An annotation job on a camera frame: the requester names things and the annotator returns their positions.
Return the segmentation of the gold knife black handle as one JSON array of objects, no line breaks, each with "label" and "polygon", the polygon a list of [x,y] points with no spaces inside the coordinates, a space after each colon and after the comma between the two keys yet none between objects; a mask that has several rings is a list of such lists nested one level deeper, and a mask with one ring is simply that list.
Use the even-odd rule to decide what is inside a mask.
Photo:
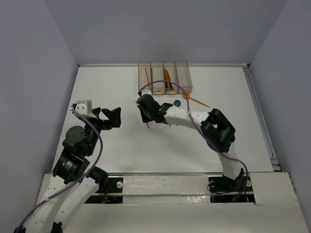
[{"label": "gold knife black handle", "polygon": [[165,94],[169,94],[170,86],[169,86],[169,83],[168,83],[169,79],[167,77],[166,72],[164,72],[164,78],[165,78],[165,81],[166,81],[165,82]]},{"label": "gold knife black handle", "polygon": [[167,81],[168,81],[168,90],[169,90],[169,94],[175,94],[173,85],[170,83],[171,78],[169,75],[167,75]]}]

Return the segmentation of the yellow orange spoon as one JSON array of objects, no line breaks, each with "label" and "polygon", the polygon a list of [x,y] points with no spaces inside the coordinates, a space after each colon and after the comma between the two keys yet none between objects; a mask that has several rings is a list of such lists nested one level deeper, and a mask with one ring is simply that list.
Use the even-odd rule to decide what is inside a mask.
[{"label": "yellow orange spoon", "polygon": [[186,90],[186,91],[183,92],[183,98],[186,99],[186,100],[192,100],[192,101],[194,101],[194,102],[196,102],[196,103],[198,103],[198,104],[200,104],[200,105],[203,105],[203,106],[205,106],[205,107],[210,108],[209,105],[207,105],[207,104],[205,104],[205,103],[203,103],[203,102],[201,102],[201,101],[199,101],[199,100],[194,99],[193,97],[191,97],[188,90]]}]

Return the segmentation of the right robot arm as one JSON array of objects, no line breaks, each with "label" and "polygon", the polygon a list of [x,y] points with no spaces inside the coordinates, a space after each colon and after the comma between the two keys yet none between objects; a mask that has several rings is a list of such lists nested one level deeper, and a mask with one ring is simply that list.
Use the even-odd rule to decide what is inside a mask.
[{"label": "right robot arm", "polygon": [[151,94],[138,94],[136,104],[144,123],[154,121],[197,130],[207,145],[219,156],[223,168],[221,186],[227,192],[232,190],[242,193],[246,190],[248,170],[235,152],[236,130],[220,110],[196,112],[191,111],[189,106],[182,109],[170,103],[160,105]]}]

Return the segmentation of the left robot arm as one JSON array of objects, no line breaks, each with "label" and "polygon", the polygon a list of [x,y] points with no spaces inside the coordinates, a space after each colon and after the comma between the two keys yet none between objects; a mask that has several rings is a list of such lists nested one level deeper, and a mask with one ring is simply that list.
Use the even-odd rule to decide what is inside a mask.
[{"label": "left robot arm", "polygon": [[121,108],[93,109],[91,101],[82,100],[70,111],[85,126],[73,126],[66,132],[47,190],[16,227],[17,233],[61,233],[89,197],[109,187],[108,173],[96,166],[99,159],[91,164],[87,157],[103,143],[101,131],[121,126]]}]

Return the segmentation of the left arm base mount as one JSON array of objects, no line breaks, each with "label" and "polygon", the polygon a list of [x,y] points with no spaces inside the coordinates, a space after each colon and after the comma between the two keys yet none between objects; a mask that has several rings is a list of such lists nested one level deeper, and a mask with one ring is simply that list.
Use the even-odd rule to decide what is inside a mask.
[{"label": "left arm base mount", "polygon": [[105,187],[100,188],[91,195],[85,204],[122,204],[123,203],[123,177],[109,176]]}]

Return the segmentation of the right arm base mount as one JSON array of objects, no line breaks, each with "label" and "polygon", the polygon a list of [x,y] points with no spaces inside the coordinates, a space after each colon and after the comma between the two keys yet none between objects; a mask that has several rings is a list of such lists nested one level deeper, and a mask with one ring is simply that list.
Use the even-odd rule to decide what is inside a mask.
[{"label": "right arm base mount", "polygon": [[255,203],[255,195],[250,177],[243,176],[237,184],[225,183],[224,176],[208,178],[207,190],[211,203]]}]

